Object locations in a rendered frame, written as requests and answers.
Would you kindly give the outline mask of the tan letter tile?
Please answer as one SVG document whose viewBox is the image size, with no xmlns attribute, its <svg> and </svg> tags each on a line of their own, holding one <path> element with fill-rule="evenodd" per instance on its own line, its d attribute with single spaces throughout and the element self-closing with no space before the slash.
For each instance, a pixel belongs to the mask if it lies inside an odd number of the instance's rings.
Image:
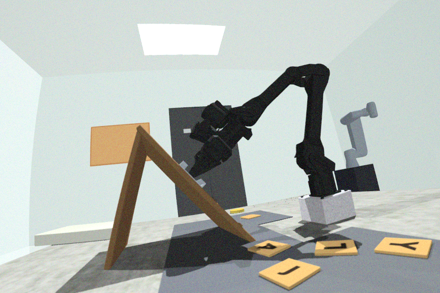
<svg viewBox="0 0 440 293">
<path fill-rule="evenodd" d="M 317 241 L 315 256 L 358 255 L 354 240 Z"/>
<path fill-rule="evenodd" d="M 385 237 L 374 252 L 428 259 L 431 246 L 432 240 Z"/>
<path fill-rule="evenodd" d="M 320 271 L 320 267 L 287 259 L 259 272 L 259 276 L 286 289 L 292 289 Z"/>
<path fill-rule="evenodd" d="M 243 216 L 243 217 L 240 217 L 240 218 L 245 218 L 245 219 L 252 219 L 252 218 L 256 218 L 256 217 L 260 217 L 261 215 L 254 215 L 254 214 L 251 214 L 251 215 L 246 215 L 246 216 Z"/>
<path fill-rule="evenodd" d="M 291 248 L 291 245 L 273 242 L 273 241 L 266 241 L 264 243 L 260 243 L 248 248 L 248 251 L 252 251 L 260 255 L 272 257 L 289 248 Z"/>
</svg>

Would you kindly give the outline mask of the yellow flat disc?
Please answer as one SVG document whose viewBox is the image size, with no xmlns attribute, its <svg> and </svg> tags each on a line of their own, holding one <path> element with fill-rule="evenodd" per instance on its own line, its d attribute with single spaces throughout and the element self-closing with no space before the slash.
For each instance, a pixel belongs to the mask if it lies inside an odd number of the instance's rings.
<svg viewBox="0 0 440 293">
<path fill-rule="evenodd" d="M 244 208 L 232 209 L 232 210 L 230 211 L 230 213 L 241 213 L 241 212 L 244 212 Z"/>
</svg>

